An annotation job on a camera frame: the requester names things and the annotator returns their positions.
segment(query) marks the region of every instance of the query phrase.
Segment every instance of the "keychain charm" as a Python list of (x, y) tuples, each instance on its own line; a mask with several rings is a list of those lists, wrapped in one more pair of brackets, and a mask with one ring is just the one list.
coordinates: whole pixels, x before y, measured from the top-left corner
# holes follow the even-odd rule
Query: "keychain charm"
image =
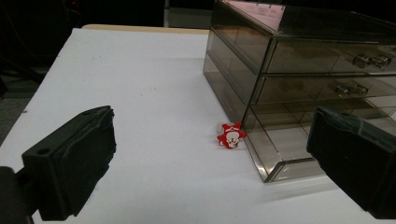
[(219, 124), (218, 125), (218, 136), (219, 144), (221, 146), (225, 146), (228, 149), (232, 149), (238, 146), (239, 139), (245, 138), (247, 136), (246, 133), (241, 131), (241, 122), (236, 122), (235, 124)]

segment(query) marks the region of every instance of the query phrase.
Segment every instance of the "screw hole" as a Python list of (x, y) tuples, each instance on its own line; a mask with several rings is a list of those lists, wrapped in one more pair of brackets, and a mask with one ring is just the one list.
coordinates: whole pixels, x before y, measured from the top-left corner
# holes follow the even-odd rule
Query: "screw hole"
[(50, 149), (49, 148), (41, 148), (41, 149), (39, 149), (38, 151), (37, 151), (37, 154), (38, 155), (45, 155), (45, 154), (47, 154), (47, 153), (49, 153), (50, 152)]

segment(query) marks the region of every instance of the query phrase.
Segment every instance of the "white table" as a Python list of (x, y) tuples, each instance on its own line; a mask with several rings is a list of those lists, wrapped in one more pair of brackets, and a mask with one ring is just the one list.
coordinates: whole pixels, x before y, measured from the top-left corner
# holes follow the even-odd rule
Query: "white table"
[(76, 114), (111, 105), (118, 151), (65, 223), (395, 223), (362, 211), (327, 176), (263, 184), (244, 143), (220, 147), (216, 125), (227, 117), (202, 72), (206, 40), (75, 29), (0, 164), (20, 170), (23, 151)]

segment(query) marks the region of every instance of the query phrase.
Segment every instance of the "transparent drawer organizer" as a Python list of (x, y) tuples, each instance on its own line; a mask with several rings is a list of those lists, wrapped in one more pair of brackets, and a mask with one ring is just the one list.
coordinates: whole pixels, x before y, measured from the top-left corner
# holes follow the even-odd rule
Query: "transparent drawer organizer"
[(264, 182), (323, 174), (306, 152), (317, 106), (396, 134), (396, 27), (361, 14), (215, 2), (204, 74), (242, 121)]

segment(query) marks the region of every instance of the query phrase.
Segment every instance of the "red and white toy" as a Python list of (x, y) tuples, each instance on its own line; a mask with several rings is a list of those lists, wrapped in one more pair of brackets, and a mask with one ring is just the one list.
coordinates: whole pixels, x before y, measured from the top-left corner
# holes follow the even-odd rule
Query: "red and white toy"
[(219, 144), (221, 146), (225, 146), (228, 149), (232, 149), (238, 146), (239, 139), (244, 138), (247, 136), (246, 133), (241, 131), (241, 122), (236, 122), (233, 125), (224, 123), (221, 125), (221, 128), (223, 131), (219, 131), (222, 133), (221, 135), (218, 136), (219, 139)]

